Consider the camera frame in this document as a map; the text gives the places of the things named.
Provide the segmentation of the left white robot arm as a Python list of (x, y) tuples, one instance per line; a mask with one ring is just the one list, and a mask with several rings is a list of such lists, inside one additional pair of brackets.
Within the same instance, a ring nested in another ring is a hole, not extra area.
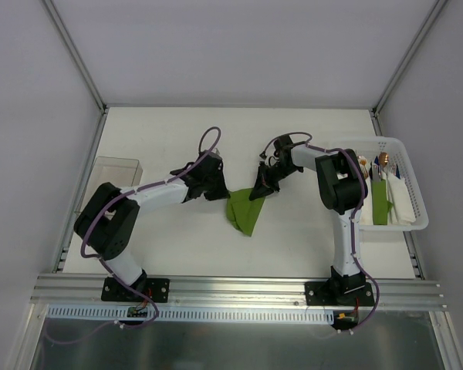
[(128, 248), (137, 218), (163, 207), (204, 197), (229, 198), (223, 159), (211, 151), (172, 170), (168, 178), (140, 187), (98, 186), (74, 223), (74, 232), (96, 252), (113, 278), (108, 288), (118, 301), (143, 301), (155, 294), (154, 284)]

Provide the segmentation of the green paper napkin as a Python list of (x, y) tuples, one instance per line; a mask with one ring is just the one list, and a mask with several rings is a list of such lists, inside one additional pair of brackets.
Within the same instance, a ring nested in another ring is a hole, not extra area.
[(228, 222), (247, 237), (251, 237), (262, 211), (265, 198), (250, 200), (252, 188), (236, 190), (227, 199), (225, 216)]

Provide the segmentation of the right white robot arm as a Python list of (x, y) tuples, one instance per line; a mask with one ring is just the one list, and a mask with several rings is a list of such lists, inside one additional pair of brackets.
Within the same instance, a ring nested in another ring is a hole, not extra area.
[(307, 141), (293, 142), (289, 133), (270, 142), (275, 151), (273, 164), (261, 153), (255, 185), (249, 199), (257, 200), (280, 190), (279, 182), (295, 172), (314, 171), (319, 196), (331, 212), (334, 259), (330, 278), (313, 296), (336, 304), (354, 304), (364, 296), (367, 276), (360, 256), (360, 215), (367, 197), (367, 185), (353, 150), (325, 150)]

